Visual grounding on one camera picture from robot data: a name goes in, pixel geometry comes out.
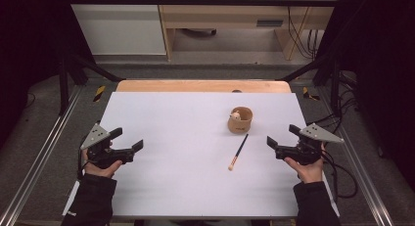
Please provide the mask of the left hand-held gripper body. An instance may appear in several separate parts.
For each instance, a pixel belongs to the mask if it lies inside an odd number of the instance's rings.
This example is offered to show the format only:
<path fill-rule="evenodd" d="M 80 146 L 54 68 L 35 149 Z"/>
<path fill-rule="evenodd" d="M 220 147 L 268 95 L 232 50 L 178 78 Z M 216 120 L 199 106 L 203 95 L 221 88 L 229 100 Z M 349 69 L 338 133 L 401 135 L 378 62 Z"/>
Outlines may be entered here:
<path fill-rule="evenodd" d="M 80 146 L 81 150 L 87 151 L 88 161 L 102 169 L 110 167 L 117 160 L 122 163 L 133 162 L 135 156 L 131 148 L 113 149 L 110 132 L 95 123 Z"/>

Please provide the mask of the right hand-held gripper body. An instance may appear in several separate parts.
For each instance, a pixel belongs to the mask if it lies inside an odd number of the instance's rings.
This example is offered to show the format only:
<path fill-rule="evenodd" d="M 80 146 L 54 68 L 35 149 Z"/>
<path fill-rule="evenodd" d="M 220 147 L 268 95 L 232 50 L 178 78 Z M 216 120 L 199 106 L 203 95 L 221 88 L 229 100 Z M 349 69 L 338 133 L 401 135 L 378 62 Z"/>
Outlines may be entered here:
<path fill-rule="evenodd" d="M 301 165 L 312 164 L 321 158 L 323 142 L 341 144 L 345 141 L 315 123 L 301 128 L 300 135 L 297 137 L 298 142 L 293 147 L 278 144 L 275 149 L 277 159 L 292 158 Z"/>

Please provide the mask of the person's left hand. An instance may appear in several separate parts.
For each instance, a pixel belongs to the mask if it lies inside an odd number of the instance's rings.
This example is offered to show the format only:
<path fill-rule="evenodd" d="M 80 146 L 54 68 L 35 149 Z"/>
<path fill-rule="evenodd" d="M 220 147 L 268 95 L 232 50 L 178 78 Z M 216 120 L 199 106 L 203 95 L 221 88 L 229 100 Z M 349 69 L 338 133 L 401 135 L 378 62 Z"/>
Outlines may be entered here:
<path fill-rule="evenodd" d="M 112 178 L 115 172 L 122 166 L 122 161 L 115 161 L 110 167 L 102 169 L 88 161 L 87 151 L 82 151 L 82 157 L 85 160 L 84 170 L 87 174 L 101 176 L 106 178 Z"/>

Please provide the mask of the person's right hand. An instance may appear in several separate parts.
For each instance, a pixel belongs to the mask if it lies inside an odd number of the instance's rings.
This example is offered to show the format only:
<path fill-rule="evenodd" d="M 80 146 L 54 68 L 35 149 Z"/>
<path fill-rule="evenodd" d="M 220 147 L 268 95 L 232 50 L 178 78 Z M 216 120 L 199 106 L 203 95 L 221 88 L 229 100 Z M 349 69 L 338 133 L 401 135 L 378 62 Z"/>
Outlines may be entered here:
<path fill-rule="evenodd" d="M 284 158 L 284 162 L 298 174 L 305 184 L 323 180 L 323 158 L 308 165 L 301 165 L 292 158 Z"/>

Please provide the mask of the wooden pen holder cup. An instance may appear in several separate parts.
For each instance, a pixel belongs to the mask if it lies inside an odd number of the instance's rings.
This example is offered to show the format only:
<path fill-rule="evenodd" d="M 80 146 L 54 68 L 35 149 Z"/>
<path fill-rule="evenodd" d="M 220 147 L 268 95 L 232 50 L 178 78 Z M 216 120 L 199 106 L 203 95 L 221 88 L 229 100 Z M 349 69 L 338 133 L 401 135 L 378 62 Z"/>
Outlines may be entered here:
<path fill-rule="evenodd" d="M 228 118 L 227 126 L 235 134 L 247 133 L 251 129 L 254 114 L 250 108 L 234 108 Z"/>

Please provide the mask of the yellow black tape marker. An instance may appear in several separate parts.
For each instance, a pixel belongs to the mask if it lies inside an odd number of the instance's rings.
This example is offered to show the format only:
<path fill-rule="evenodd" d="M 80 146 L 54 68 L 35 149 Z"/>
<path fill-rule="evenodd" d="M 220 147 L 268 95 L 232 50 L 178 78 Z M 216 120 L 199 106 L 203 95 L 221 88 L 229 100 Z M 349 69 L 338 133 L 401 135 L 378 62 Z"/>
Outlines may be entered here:
<path fill-rule="evenodd" d="M 313 95 L 309 94 L 309 91 L 308 91 L 307 87 L 302 88 L 302 95 L 305 99 L 310 99 L 310 100 L 313 100 L 313 101 L 320 101 L 319 96 L 313 96 Z"/>
<path fill-rule="evenodd" d="M 104 85 L 99 86 L 99 88 L 97 89 L 96 94 L 94 96 L 93 102 L 99 102 L 100 101 L 105 89 L 106 89 L 106 86 L 104 86 Z"/>

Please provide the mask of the white board sheet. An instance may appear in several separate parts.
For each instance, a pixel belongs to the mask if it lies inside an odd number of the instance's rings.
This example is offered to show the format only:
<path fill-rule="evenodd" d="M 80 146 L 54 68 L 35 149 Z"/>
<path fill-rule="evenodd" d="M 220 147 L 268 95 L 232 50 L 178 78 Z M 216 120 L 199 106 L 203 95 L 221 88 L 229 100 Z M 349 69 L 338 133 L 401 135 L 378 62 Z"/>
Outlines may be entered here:
<path fill-rule="evenodd" d="M 229 131 L 231 111 L 253 111 L 247 133 Z M 296 173 L 266 144 L 293 146 L 289 125 L 304 127 L 293 93 L 114 92 L 101 119 L 121 127 L 117 149 L 143 140 L 115 174 L 114 215 L 122 218 L 277 218 L 298 212 Z M 232 171 L 228 166 L 249 137 Z"/>

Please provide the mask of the black metal stand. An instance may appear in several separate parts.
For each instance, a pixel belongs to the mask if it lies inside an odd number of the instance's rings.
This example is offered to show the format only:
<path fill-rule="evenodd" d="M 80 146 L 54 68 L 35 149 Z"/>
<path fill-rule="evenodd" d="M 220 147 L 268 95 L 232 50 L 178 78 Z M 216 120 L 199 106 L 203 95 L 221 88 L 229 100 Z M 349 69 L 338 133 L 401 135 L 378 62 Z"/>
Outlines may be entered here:
<path fill-rule="evenodd" d="M 60 83 L 60 112 L 59 115 L 63 115 L 69 108 L 69 84 L 68 76 L 72 78 L 76 85 L 84 85 L 88 81 L 84 69 L 89 68 L 94 72 L 100 74 L 104 78 L 112 82 L 121 82 L 122 78 L 118 77 L 103 68 L 99 67 L 96 63 L 88 61 L 78 55 L 66 55 L 62 57 L 59 63 L 59 83 Z"/>
<path fill-rule="evenodd" d="M 312 82 L 315 86 L 322 86 L 328 80 L 331 80 L 331 89 L 330 89 L 330 109 L 335 116 L 341 115 L 340 107 L 340 96 L 339 96 L 339 87 L 340 87 L 340 64 L 335 57 L 330 54 L 324 54 L 311 63 L 297 69 L 296 71 L 283 76 L 280 78 L 280 81 L 291 82 L 295 78 L 305 74 L 306 72 L 316 69 L 316 73 L 312 78 Z"/>

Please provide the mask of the white cabinet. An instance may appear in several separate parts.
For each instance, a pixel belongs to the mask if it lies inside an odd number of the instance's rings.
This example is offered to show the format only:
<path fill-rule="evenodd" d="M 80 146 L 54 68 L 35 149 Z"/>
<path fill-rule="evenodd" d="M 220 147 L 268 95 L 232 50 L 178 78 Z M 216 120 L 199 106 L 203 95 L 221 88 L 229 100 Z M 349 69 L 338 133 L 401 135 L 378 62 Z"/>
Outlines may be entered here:
<path fill-rule="evenodd" d="M 164 55 L 157 5 L 72 5 L 94 56 Z"/>

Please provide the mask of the black curtain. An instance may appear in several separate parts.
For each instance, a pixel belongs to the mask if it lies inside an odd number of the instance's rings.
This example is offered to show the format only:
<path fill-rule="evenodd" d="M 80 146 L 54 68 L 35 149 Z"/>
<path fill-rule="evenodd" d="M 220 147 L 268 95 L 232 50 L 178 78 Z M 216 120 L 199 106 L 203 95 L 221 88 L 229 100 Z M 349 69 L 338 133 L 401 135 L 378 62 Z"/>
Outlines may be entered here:
<path fill-rule="evenodd" d="M 57 75 L 64 53 L 93 59 L 69 3 L 0 0 L 0 148 L 21 117 L 28 89 Z"/>
<path fill-rule="evenodd" d="M 319 53 L 357 76 L 358 98 L 385 153 L 415 191 L 415 0 L 340 0 Z"/>

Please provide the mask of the light wooden desk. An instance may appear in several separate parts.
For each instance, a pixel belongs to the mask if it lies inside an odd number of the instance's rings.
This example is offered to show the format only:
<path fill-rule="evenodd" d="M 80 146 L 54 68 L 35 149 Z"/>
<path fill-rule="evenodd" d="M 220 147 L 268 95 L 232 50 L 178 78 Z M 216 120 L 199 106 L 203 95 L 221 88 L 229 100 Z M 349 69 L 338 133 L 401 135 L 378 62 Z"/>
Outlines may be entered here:
<path fill-rule="evenodd" d="M 331 7 L 161 5 L 161 21 L 169 31 L 179 28 L 270 28 L 275 31 L 286 60 L 299 51 L 307 29 L 322 32 Z"/>

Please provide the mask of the aluminium floor rail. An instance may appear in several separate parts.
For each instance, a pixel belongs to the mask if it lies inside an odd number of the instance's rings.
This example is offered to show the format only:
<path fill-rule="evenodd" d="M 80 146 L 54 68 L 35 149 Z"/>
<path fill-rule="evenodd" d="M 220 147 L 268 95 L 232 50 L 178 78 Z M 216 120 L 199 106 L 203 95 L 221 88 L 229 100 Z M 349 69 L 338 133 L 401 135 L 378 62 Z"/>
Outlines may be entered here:
<path fill-rule="evenodd" d="M 82 86 L 73 87 L 67 107 L 64 109 L 62 114 L 57 116 L 51 131 L 38 152 L 36 159 L 33 161 L 29 171 L 24 177 L 24 180 L 7 208 L 0 215 L 0 226 L 14 226 L 16 223 L 28 197 L 30 196 L 41 172 L 43 171 L 46 162 L 48 161 L 49 156 L 53 152 L 64 128 L 68 123 L 82 90 Z"/>
<path fill-rule="evenodd" d="M 359 158 L 355 146 L 346 133 L 344 126 L 339 123 L 338 133 L 345 139 L 344 152 L 355 176 L 359 192 L 364 197 L 378 226 L 393 226 L 392 218 L 385 207 L 375 185 L 372 182 L 362 160 Z"/>

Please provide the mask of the black horizontal frame bar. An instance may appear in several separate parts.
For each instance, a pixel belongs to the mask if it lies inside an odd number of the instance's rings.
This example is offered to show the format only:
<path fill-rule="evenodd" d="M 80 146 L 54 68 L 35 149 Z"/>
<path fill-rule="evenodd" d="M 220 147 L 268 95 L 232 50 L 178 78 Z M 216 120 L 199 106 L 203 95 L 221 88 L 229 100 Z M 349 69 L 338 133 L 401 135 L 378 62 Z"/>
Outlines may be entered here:
<path fill-rule="evenodd" d="M 204 6 L 290 6 L 335 7 L 339 0 L 66 0 L 85 5 L 204 5 Z"/>

